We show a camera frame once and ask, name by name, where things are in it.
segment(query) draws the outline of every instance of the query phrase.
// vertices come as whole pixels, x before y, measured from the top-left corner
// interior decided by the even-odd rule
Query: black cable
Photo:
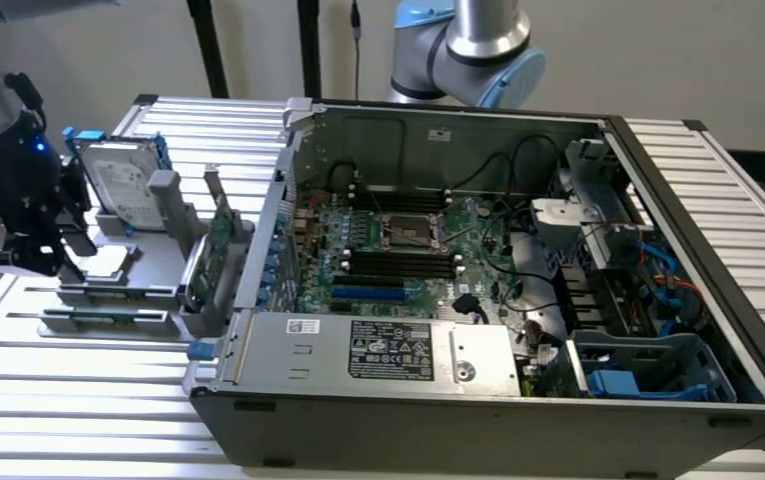
[[[516,148],[513,148],[513,154],[512,154],[512,161],[513,161],[513,176],[516,175],[516,160],[518,159],[518,153],[521,152],[521,148],[525,146],[525,143],[533,141],[533,140],[544,140],[550,146],[552,146],[552,151],[554,153],[554,163],[557,164],[557,175],[560,175],[560,171],[564,168],[564,157],[561,155],[560,152],[560,147],[557,146],[557,142],[554,142],[554,139],[552,137],[549,137],[548,135],[545,135],[544,133],[534,133],[533,135],[526,135],[525,137],[522,137],[518,140],[518,143],[516,144]],[[574,190],[570,190],[566,193],[566,199],[569,197],[572,197],[572,194],[574,193]]]
[[[593,227],[593,225],[590,224],[590,226],[593,227],[590,229],[589,232],[586,232],[586,234],[578,239],[578,241],[576,242],[574,246],[572,247],[572,250],[569,250],[569,253],[572,255],[574,255],[574,253],[578,251],[578,248],[581,248],[584,246],[584,242],[586,242],[586,239],[590,237],[590,235],[593,235],[598,230],[601,230],[605,227],[609,227],[610,225],[613,225],[612,223],[600,223],[598,225],[596,225]]]
[[[489,226],[486,227],[486,230],[483,231],[483,235],[482,238],[479,239],[479,250],[483,254],[483,259],[486,260],[486,263],[489,264],[489,266],[497,270],[501,273],[506,273],[507,275],[517,275],[521,277],[530,277],[530,278],[538,278],[540,280],[542,280],[545,283],[548,283],[549,285],[552,285],[552,287],[554,286],[554,283],[552,282],[552,279],[548,278],[545,275],[540,275],[537,273],[529,273],[529,272],[520,272],[517,270],[510,270],[507,268],[499,267],[493,261],[491,258],[489,257],[489,255],[486,255],[486,250],[485,250],[485,244],[486,244],[486,238],[489,237],[489,232],[491,231],[491,228],[495,226],[495,224],[498,223],[498,220],[501,220],[502,218],[505,218],[507,215],[514,215],[518,212],[522,212],[524,210],[526,210],[528,208],[530,208],[530,206],[525,206],[525,207],[518,207],[516,210],[510,210],[507,213],[505,213],[503,215],[498,215],[494,220],[489,223]]]
[[[353,40],[355,41],[355,101],[358,101],[358,81],[361,78],[361,12],[358,11],[358,0],[353,0],[350,9],[350,25],[353,27]]]
[[[486,161],[483,161],[482,165],[477,168],[477,170],[474,171],[474,173],[471,173],[465,179],[462,179],[461,181],[458,181],[457,183],[454,183],[450,186],[450,190],[457,190],[458,188],[461,188],[465,184],[467,184],[471,180],[474,180],[477,178],[477,176],[483,173],[483,170],[486,170],[486,167],[489,166],[489,164],[491,163],[491,161],[495,159],[503,159],[509,162],[510,164],[510,172],[513,170],[513,160],[510,159],[509,155],[503,152],[494,152],[491,155],[489,155],[489,158],[486,158]]]
[[[548,307],[558,307],[560,303],[557,302],[552,302],[552,303],[546,303],[545,305],[540,305],[538,307],[533,307],[533,308],[517,308],[513,307],[509,304],[509,296],[510,296],[510,292],[516,289],[516,287],[507,288],[506,292],[503,292],[503,295],[501,295],[501,305],[503,305],[507,310],[512,310],[513,312],[517,313],[530,313],[530,312],[537,312]]]
[[[560,147],[557,146],[557,143],[554,142],[552,137],[549,137],[544,133],[534,133],[533,135],[528,135],[518,140],[518,143],[516,144],[516,148],[513,148],[513,155],[512,155],[513,163],[516,162],[516,159],[518,158],[518,153],[521,151],[521,147],[525,146],[525,143],[528,143],[533,140],[545,140],[548,142],[548,144],[552,146],[552,150],[554,151],[554,161],[557,162],[557,171],[560,172],[560,170],[562,168],[562,162],[564,162],[562,156],[560,154]]]
[[[334,172],[338,169],[338,167],[341,167],[343,165],[349,165],[353,168],[353,173],[355,173],[355,171],[358,170],[358,165],[355,165],[355,162],[353,160],[350,160],[349,158],[345,158],[343,160],[338,160],[337,162],[334,162],[331,164],[331,167],[329,167],[329,173],[326,174],[326,191],[327,192],[334,192],[334,189],[331,188],[331,177],[334,176]]]
[[[483,307],[478,306],[474,313],[477,314],[477,317],[479,317],[479,321],[483,322],[483,325],[489,325],[489,315],[486,314]]]

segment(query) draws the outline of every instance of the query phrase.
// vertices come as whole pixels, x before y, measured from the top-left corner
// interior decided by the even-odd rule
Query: aluminum extrusion table
[[[202,217],[211,215],[213,201],[199,178],[206,163],[219,164],[231,205],[257,221],[282,145],[282,107],[161,98],[153,106],[134,106],[115,133],[159,131],[167,137],[175,169],[186,178],[182,189]],[[658,125],[630,123],[638,133]],[[685,141],[697,137],[678,133]],[[661,153],[669,160],[676,152]],[[686,159],[673,160],[666,163],[690,165]],[[726,193],[737,195],[737,190]],[[12,276],[0,280],[0,479],[441,478],[229,464],[181,389],[185,345],[42,338],[36,313],[55,300],[55,282]],[[203,377],[213,372],[213,365],[198,369]],[[765,479],[765,452],[728,453],[682,479]]]

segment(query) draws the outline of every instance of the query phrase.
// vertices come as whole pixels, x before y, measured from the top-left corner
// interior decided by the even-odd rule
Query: blue latch
[[[169,158],[169,144],[166,143],[166,137],[163,137],[159,132],[151,137],[154,145],[157,145],[157,167],[161,170],[171,170],[171,158]]]
[[[190,343],[186,349],[186,358],[190,360],[199,360],[202,362],[210,361],[215,357],[217,344],[195,341]]]
[[[102,142],[106,140],[106,132],[103,130],[83,130],[74,138],[80,142]]]

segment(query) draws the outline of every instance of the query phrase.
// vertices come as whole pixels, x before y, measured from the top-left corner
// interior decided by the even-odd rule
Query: sticker
[[[443,129],[430,129],[426,139],[430,142],[449,142],[453,132]]]
[[[431,325],[353,321],[349,373],[353,378],[431,382]]]
[[[319,333],[319,320],[307,318],[291,318],[287,320],[287,333]]]
[[[97,160],[94,169],[118,215],[143,230],[165,229],[157,200],[147,188],[146,173],[134,163]]]

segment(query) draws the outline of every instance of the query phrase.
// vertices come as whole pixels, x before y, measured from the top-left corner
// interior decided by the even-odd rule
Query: connector
[[[489,316],[483,307],[479,306],[479,299],[470,293],[465,293],[453,301],[453,310],[461,315],[470,315],[475,313],[479,316],[485,325],[489,325]]]

